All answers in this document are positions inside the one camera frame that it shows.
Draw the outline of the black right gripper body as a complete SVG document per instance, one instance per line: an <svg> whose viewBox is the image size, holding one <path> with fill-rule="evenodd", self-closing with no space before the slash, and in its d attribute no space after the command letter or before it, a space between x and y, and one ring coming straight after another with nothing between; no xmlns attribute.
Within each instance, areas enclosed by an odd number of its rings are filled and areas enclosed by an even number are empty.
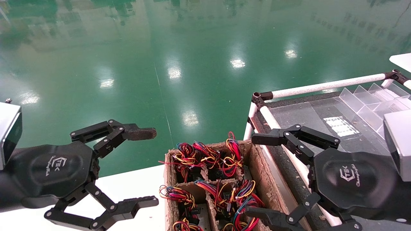
<svg viewBox="0 0 411 231"><path fill-rule="evenodd" d="M330 214L410 224L410 182L389 156L329 148L313 158L312 190Z"/></svg>

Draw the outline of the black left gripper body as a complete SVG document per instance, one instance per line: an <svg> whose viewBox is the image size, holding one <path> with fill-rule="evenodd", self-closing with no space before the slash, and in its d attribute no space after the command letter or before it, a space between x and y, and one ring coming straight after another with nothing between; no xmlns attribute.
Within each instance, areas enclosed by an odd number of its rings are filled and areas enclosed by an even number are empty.
<svg viewBox="0 0 411 231"><path fill-rule="evenodd" d="M15 149L1 171L1 212L42 209L60 199L74 205L98 174L93 149L79 141Z"/></svg>

